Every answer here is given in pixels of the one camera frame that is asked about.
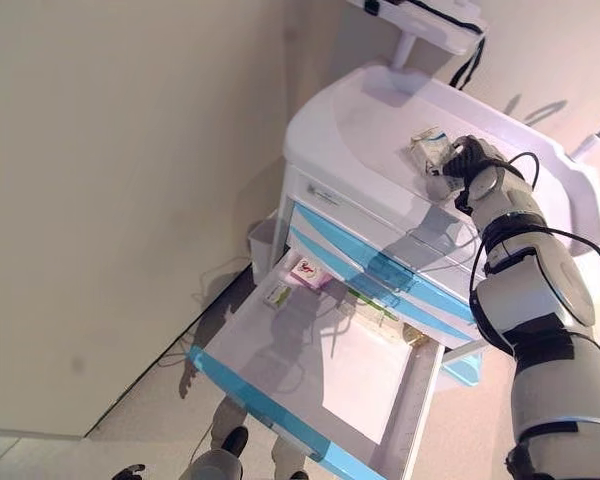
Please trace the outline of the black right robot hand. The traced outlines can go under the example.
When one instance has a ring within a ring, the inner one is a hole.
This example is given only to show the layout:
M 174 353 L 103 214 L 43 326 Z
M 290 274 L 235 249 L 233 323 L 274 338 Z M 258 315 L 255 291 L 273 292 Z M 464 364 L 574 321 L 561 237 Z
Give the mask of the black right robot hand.
M 442 167 L 445 177 L 461 180 L 468 188 L 483 170 L 491 166 L 502 166 L 505 160 L 483 139 L 468 135 L 451 143 L 449 159 Z

